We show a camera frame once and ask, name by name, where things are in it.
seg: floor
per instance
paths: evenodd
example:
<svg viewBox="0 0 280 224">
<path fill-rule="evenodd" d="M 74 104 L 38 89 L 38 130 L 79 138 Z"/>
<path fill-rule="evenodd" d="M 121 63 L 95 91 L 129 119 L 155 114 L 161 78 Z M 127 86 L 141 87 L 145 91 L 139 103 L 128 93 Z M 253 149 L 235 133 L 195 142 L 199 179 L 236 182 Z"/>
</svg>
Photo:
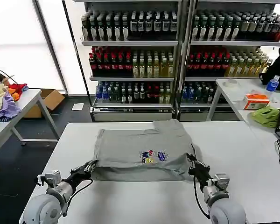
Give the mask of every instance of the floor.
<svg viewBox="0 0 280 224">
<path fill-rule="evenodd" d="M 74 103 L 83 110 L 72 111 Z M 62 132 L 70 122 L 91 122 L 86 97 L 67 98 L 52 113 Z M 22 119 L 16 126 L 23 138 L 54 138 L 45 119 Z M 29 142 L 21 146 L 13 135 L 0 149 L 0 224 L 19 223 L 19 218 L 56 143 Z"/>
</svg>

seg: plastic bottle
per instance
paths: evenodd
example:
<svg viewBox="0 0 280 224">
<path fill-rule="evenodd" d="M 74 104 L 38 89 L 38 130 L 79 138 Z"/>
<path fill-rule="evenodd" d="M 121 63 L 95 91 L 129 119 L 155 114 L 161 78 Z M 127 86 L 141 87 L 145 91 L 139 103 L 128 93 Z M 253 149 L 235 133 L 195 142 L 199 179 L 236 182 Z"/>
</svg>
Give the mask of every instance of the plastic bottle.
<svg viewBox="0 0 280 224">
<path fill-rule="evenodd" d="M 266 86 L 266 96 L 271 99 L 272 98 L 272 94 L 275 92 L 275 90 L 278 87 L 279 84 L 279 78 L 280 76 L 275 76 L 274 78 L 272 78 L 269 83 Z"/>
</svg>

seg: table leg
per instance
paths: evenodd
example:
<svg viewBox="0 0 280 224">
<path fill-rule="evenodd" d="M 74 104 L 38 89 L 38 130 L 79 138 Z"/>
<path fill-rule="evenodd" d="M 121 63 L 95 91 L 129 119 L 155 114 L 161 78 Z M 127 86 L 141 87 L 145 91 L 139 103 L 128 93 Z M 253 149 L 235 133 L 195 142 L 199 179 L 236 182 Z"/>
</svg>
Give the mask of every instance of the table leg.
<svg viewBox="0 0 280 224">
<path fill-rule="evenodd" d="M 220 99 L 220 95 L 221 95 L 221 91 L 219 90 L 219 88 L 217 88 L 215 96 L 213 98 L 213 102 L 211 103 L 211 106 L 210 106 L 209 113 L 207 114 L 206 121 L 211 121 L 211 119 L 213 118 L 215 109 L 216 109 L 218 101 Z"/>
<path fill-rule="evenodd" d="M 41 109 L 42 114 L 46 118 L 46 120 L 47 120 L 47 122 L 48 122 L 48 124 L 49 124 L 49 126 L 50 126 L 50 128 L 51 128 L 51 130 L 53 132 L 53 134 L 55 135 L 57 140 L 59 140 L 60 139 L 60 134 L 57 131 L 57 127 L 56 127 L 56 125 L 55 125 L 55 123 L 54 123 L 50 113 L 48 112 L 48 109 L 47 109 L 46 105 L 43 103 L 42 98 L 39 97 L 39 99 L 38 99 L 38 101 L 36 103 L 39 106 L 39 108 Z"/>
</svg>

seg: clothing pile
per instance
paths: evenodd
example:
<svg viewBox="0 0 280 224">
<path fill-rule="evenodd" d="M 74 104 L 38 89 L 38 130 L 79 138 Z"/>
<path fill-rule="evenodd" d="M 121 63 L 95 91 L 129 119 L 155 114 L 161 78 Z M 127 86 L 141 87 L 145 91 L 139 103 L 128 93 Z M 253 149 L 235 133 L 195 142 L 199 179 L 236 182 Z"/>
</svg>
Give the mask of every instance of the clothing pile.
<svg viewBox="0 0 280 224">
<path fill-rule="evenodd" d="M 20 108 L 15 105 L 14 98 L 8 91 L 8 86 L 0 84 L 0 122 L 10 121 L 20 111 Z"/>
<path fill-rule="evenodd" d="M 95 144 L 94 180 L 183 181 L 192 180 L 187 155 L 201 155 L 176 119 L 153 122 L 148 130 L 101 129 Z"/>
</svg>

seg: shelf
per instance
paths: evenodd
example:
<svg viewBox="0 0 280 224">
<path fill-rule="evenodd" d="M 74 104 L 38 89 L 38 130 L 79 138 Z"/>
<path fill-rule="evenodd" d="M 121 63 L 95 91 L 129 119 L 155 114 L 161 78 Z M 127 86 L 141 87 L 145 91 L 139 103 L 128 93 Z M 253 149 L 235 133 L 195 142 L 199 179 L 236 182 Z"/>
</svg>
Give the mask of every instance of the shelf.
<svg viewBox="0 0 280 224">
<path fill-rule="evenodd" d="M 84 46 L 176 46 L 178 41 L 82 41 Z"/>
<path fill-rule="evenodd" d="M 210 108 L 211 104 L 181 104 L 181 108 Z M 217 104 L 216 107 L 230 107 L 229 104 Z"/>
<path fill-rule="evenodd" d="M 132 108 L 132 109 L 171 109 L 171 104 L 109 104 L 109 103 L 95 103 L 95 108 Z"/>
<path fill-rule="evenodd" d="M 259 79 L 258 77 L 185 77 L 185 81 L 216 81 L 217 79 Z"/>
<path fill-rule="evenodd" d="M 240 3 L 266 3 L 280 4 L 280 0 L 199 0 L 199 2 L 240 2 Z"/>
<path fill-rule="evenodd" d="M 182 0 L 74 0 L 74 2 L 164 2 L 164 1 L 182 1 Z"/>
<path fill-rule="evenodd" d="M 112 82 L 173 82 L 174 78 L 118 78 L 118 77 L 90 77 L 91 81 L 112 81 Z"/>
<path fill-rule="evenodd" d="M 280 47 L 280 42 L 262 42 L 262 41 L 192 41 L 191 45 L 215 45 L 215 46 L 271 46 Z"/>
</svg>

